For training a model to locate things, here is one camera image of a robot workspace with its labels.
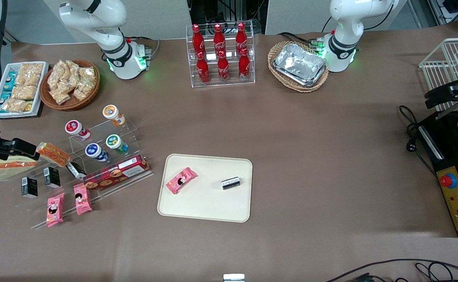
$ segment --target clear acrylic shelf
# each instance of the clear acrylic shelf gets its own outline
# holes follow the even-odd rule
[[[106,166],[110,166],[112,164],[116,164],[118,162],[123,161],[124,159],[130,158],[134,155],[140,154],[144,159],[146,159],[143,152],[140,150],[138,146],[137,138],[135,136],[135,131],[137,127],[131,123],[128,118],[126,119],[126,123],[120,127],[114,125],[110,120],[100,123],[94,127],[89,128],[91,132],[90,139],[86,141],[81,141],[75,136],[71,136],[68,139],[65,139],[61,143],[55,143],[54,145],[59,147],[60,149],[67,152],[73,158],[72,162],[77,163],[84,169],[87,175],[91,173],[95,173],[97,171],[102,170]],[[110,149],[105,144],[107,136],[111,134],[118,134],[122,141],[128,145],[128,150],[125,154],[118,154],[113,149]],[[98,162],[96,159],[91,159],[90,157],[86,156],[85,149],[86,146],[90,143],[98,143],[103,150],[109,153],[109,159],[107,162]],[[43,169],[51,166],[56,168],[59,171],[60,176],[60,183],[61,187],[59,188],[50,188],[45,186],[45,180],[43,176]],[[143,173],[139,173],[134,175],[133,177],[126,179],[118,184],[115,184],[107,189],[103,190],[89,190],[90,191],[90,198],[92,204],[102,200],[103,198],[110,196],[121,189],[128,187],[135,182],[138,182],[146,177],[151,176],[152,170],[144,171]],[[20,179],[21,177],[29,177],[31,179],[36,179],[38,181],[38,196],[36,198],[30,199],[21,196],[20,192]],[[29,223],[31,228],[39,229],[46,226],[46,212],[47,212],[47,202],[48,198],[54,197],[59,195],[60,193],[64,194],[64,221],[68,220],[68,216],[73,214],[76,211],[76,202],[74,198],[74,190],[73,187],[76,184],[82,183],[82,180],[76,179],[72,176],[72,174],[67,170],[67,168],[61,168],[56,166],[55,164],[49,163],[46,160],[40,158],[38,164],[26,171],[18,175],[17,177],[12,177],[11,181],[18,182],[18,186],[16,189],[13,189],[13,192],[18,195],[18,203],[16,207],[27,210],[30,212],[29,214]]]
[[[243,21],[245,23],[247,34],[247,48],[248,58],[250,59],[250,77],[249,80],[240,81],[239,75],[239,57],[236,56],[236,35],[238,34],[238,23],[240,22],[227,22],[222,24],[222,32],[225,37],[225,54],[229,62],[229,82],[221,83],[218,78],[217,58],[215,55],[215,47],[213,46],[213,35],[215,34],[214,23],[206,23],[199,25],[199,32],[203,35],[204,46],[206,50],[206,62],[208,63],[208,70],[210,73],[210,83],[203,85],[199,80],[199,75],[196,68],[197,57],[193,48],[193,26],[186,26],[186,42],[188,47],[188,62],[191,76],[191,86],[204,87],[204,86],[220,86],[231,84],[249,84],[255,83],[255,50],[254,50],[254,26],[252,21]]]

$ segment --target bottle cap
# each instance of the bottle cap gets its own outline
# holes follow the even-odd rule
[[[71,135],[77,135],[79,134],[79,132],[83,129],[83,125],[73,119],[73,120],[69,120],[67,123],[66,123],[66,132],[68,134],[71,134]]]
[[[116,107],[115,105],[107,105],[102,110],[102,114],[105,118],[115,119],[119,114],[118,107]]]
[[[85,153],[88,157],[98,157],[100,153],[102,153],[102,148],[97,143],[91,143],[88,146],[86,146]]]
[[[121,144],[123,143],[123,141],[121,141],[121,138],[116,135],[116,134],[111,134],[109,135],[109,137],[107,137],[107,146],[111,149],[117,149],[119,148],[119,146],[121,146]]]

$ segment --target wicker basket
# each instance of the wicker basket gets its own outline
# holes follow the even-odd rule
[[[318,81],[313,85],[313,87],[304,87],[304,86],[300,85],[298,82],[296,82],[295,80],[291,79],[290,77],[288,77],[288,76],[282,74],[281,72],[277,71],[272,66],[272,61],[274,61],[274,59],[276,59],[276,57],[279,55],[281,50],[283,50],[283,47],[285,45],[292,44],[292,43],[298,44],[300,47],[302,47],[306,51],[313,52],[313,50],[311,48],[309,48],[308,46],[306,46],[306,45],[304,45],[302,43],[297,43],[297,42],[293,42],[293,41],[280,42],[280,43],[274,45],[274,47],[272,47],[270,49],[269,54],[267,55],[267,62],[268,62],[269,70],[284,86],[286,86],[286,87],[288,87],[290,89],[293,89],[293,90],[295,90],[297,92],[301,92],[301,93],[313,92],[316,89],[320,88],[320,86],[325,82],[326,78],[328,77],[328,67],[323,72],[323,74],[320,76]]]
[[[52,69],[48,71],[48,73],[45,75],[43,78],[43,81],[41,82],[41,89],[40,89],[40,97],[41,101],[48,107],[55,109],[55,110],[62,110],[62,111],[73,111],[73,110],[79,110],[82,109],[83,107],[86,107],[94,98],[97,96],[97,92],[99,91],[99,85],[100,85],[100,72],[99,69],[92,63],[85,61],[85,60],[72,60],[75,62],[78,66],[82,68],[87,68],[87,67],[93,67],[95,70],[95,76],[97,78],[97,81],[95,82],[95,87],[93,90],[88,94],[88,97],[86,97],[83,101],[78,100],[74,95],[69,93],[71,96],[71,99],[65,101],[62,105],[57,104],[55,100],[52,98],[52,95],[50,95],[50,86],[48,86],[48,77],[50,77],[50,74],[52,73]]]

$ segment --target pink wrapped pastry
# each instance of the pink wrapped pastry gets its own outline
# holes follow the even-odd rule
[[[64,216],[64,212],[62,211],[63,206],[64,193],[48,198],[48,209],[46,211],[46,225],[48,225],[48,227],[64,221],[62,219]]]
[[[74,186],[74,197],[76,198],[76,212],[78,215],[92,210],[90,195],[85,184],[80,183]]]
[[[184,168],[184,170],[166,184],[166,187],[168,187],[173,194],[177,194],[184,184],[196,176],[197,174],[192,171],[191,168]]]

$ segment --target red glass bottle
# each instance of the red glass bottle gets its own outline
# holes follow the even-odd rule
[[[210,73],[208,72],[208,64],[204,60],[203,53],[197,53],[196,68],[198,69],[199,80],[201,84],[206,85],[210,83]]]
[[[245,23],[238,24],[238,34],[236,35],[236,55],[241,56],[241,50],[247,48],[247,34],[245,33]]]
[[[199,25],[197,23],[193,25],[193,47],[195,48],[196,56],[198,53],[202,53],[203,56],[206,54],[204,49],[204,38],[199,32]]]
[[[224,54],[225,58],[225,37],[222,34],[222,25],[215,24],[215,36],[213,36],[213,44],[215,45],[215,54],[220,58],[220,54]]]
[[[218,54],[218,78],[220,78],[221,83],[229,82],[229,62],[225,58],[225,50],[220,51]]]
[[[248,81],[250,77],[250,59],[248,58],[248,49],[241,50],[240,57],[240,80]]]

